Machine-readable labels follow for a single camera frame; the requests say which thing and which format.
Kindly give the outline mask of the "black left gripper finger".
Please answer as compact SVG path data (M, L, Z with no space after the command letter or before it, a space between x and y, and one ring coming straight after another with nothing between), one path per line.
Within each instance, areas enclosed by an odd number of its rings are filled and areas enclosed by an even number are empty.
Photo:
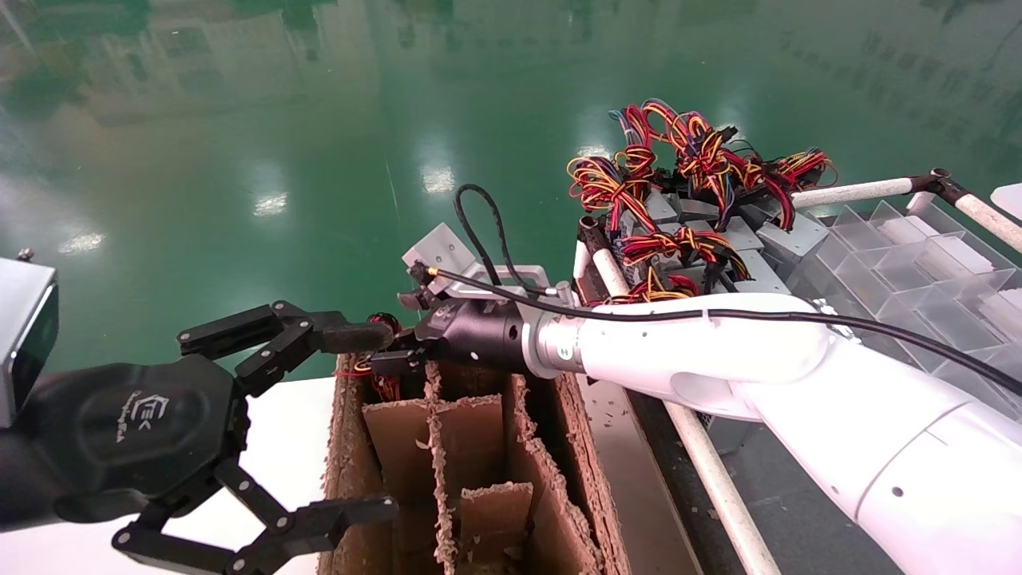
M182 355L220 360L256 349L235 367L238 385L251 397L266 393L316 353L371 353L393 339L393 330L384 323L350 323L343 313L304 312L284 299L187 328L176 337Z

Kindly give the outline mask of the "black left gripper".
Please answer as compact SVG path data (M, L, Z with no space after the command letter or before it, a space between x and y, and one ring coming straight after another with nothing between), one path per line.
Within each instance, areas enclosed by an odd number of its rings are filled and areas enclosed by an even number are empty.
M390 496L288 512L238 465L247 432L244 393L200 355L43 375L21 410L21 524L102 523L142 511L112 539L137 563L183 574L274 574L295 557L336 550L351 527L398 516ZM232 550L164 533L176 513L220 488L263 524L256 540Z

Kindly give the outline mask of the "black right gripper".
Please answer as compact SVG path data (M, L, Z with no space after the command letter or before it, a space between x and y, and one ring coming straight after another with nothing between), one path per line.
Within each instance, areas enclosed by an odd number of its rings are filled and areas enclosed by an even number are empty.
M430 353L424 348L374 352L368 357L373 375L401 378L423 374L430 356L526 374L523 318L515 304L503 299L442 302L428 287L398 292L397 299L402 309L431 310L414 327L417 341Z

